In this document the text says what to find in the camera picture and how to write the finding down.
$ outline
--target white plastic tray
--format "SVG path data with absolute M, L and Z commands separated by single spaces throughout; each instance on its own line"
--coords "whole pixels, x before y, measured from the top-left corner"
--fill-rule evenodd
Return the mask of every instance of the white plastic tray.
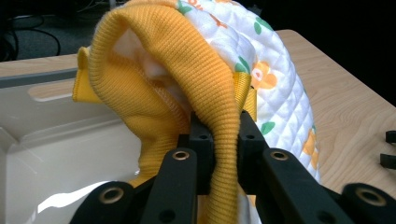
M 140 140 L 112 110 L 52 94 L 74 74 L 0 79 L 0 223 L 69 223 L 92 189 L 138 173 Z

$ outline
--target yellow cloth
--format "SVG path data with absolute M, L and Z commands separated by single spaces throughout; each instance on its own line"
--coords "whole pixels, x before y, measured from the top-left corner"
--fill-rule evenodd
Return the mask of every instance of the yellow cloth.
M 97 26 L 91 48 L 78 52 L 73 99 L 103 102 L 140 138 L 140 174 L 132 185 L 157 174 L 163 155 L 176 147 L 178 135 L 188 133 L 189 117 L 163 83 L 146 76 L 139 55 L 128 57 L 115 50 L 117 41 L 133 31 L 144 50 L 175 79 L 214 136 L 217 163 L 205 210 L 207 222 L 235 223 L 239 114 L 249 95 L 250 76 L 234 77 L 170 3 L 134 1 L 108 12 Z

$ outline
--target white quilted fabric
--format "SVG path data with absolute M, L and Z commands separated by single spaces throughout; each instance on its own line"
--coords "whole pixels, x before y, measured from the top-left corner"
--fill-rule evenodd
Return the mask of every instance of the white quilted fabric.
M 247 72 L 255 83 L 271 76 L 258 90 L 257 126 L 270 147 L 286 149 L 320 180 L 317 161 L 303 151 L 315 134 L 309 99 L 287 49 L 271 26 L 234 1 L 182 0 L 178 10 L 196 27 L 233 71 Z M 267 71 L 260 69 L 265 64 Z

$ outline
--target black metal bracket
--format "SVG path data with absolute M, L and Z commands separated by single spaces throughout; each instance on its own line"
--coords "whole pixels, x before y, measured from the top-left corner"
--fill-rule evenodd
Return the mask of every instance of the black metal bracket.
M 210 131 L 194 113 L 191 133 L 163 158 L 159 173 L 133 188 L 113 181 L 92 191 L 71 224 L 196 223 L 196 196 L 208 194 L 216 164 Z M 241 114 L 238 181 L 256 195 L 262 223 L 396 223 L 396 201 L 352 183 L 338 194 L 321 186 L 287 150 L 269 148 L 248 112 Z

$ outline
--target light wood surface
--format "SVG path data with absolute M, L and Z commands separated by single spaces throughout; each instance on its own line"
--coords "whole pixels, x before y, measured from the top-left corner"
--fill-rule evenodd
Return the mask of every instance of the light wood surface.
M 385 142 L 386 131 L 396 130 L 396 107 L 299 34 L 291 30 L 277 33 L 311 100 L 322 185 L 341 192 L 345 184 L 361 182 L 396 198 L 396 171 L 379 164 L 380 153 L 396 155 L 395 146 Z M 76 55 L 0 63 L 0 77 L 76 66 Z M 66 92 L 57 94 L 69 93 L 71 86 L 66 83 Z

